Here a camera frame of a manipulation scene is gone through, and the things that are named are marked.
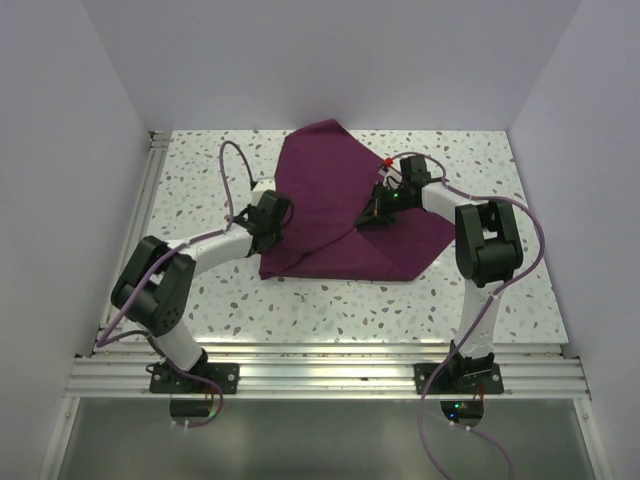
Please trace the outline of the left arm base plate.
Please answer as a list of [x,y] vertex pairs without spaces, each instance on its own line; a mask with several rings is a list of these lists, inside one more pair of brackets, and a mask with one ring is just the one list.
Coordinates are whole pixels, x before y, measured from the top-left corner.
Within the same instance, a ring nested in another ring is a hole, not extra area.
[[147,365],[153,394],[235,394],[240,379],[237,363],[201,363],[191,371],[177,372],[166,362]]

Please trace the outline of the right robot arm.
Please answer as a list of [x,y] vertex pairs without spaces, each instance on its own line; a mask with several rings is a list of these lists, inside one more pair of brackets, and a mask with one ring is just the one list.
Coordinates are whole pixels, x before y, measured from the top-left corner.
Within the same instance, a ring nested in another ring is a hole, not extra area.
[[465,280],[461,321],[451,343],[451,358],[438,368],[438,378],[457,392],[468,392],[491,372],[494,332],[502,293],[522,266],[523,250],[512,205],[497,198],[476,199],[456,192],[445,175],[433,176],[430,156],[397,155],[400,172],[388,172],[375,184],[354,226],[388,225],[398,212],[420,208],[455,227],[456,265]]

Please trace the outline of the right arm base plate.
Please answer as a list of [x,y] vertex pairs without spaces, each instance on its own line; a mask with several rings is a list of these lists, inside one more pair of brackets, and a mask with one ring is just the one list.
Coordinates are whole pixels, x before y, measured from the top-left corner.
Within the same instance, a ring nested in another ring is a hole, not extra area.
[[[416,363],[413,365],[414,384],[418,394],[422,394],[429,378],[439,366],[438,363]],[[501,370],[494,363],[489,370],[472,373],[454,373],[447,365],[432,381],[428,395],[500,395],[505,392]]]

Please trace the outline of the purple cloth mat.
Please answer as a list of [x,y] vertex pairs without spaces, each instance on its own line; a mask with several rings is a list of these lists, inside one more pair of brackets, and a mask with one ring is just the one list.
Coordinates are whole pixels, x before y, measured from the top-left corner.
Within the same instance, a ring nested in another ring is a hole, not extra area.
[[294,215],[282,241],[262,254],[260,277],[377,282],[419,277],[453,242],[454,226],[415,209],[399,213],[389,226],[356,229],[381,162],[334,119],[287,135],[275,182],[292,199]]

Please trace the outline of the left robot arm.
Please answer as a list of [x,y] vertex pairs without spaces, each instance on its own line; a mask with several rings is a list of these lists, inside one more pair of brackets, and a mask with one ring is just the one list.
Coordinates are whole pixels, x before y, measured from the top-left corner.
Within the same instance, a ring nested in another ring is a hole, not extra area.
[[165,242],[139,241],[111,293],[117,314],[98,343],[105,345],[122,318],[142,326],[152,344],[175,367],[172,379],[185,392],[201,390],[208,369],[204,352],[189,333],[183,315],[193,280],[228,262],[264,253],[282,240],[292,200],[266,189],[222,229]]

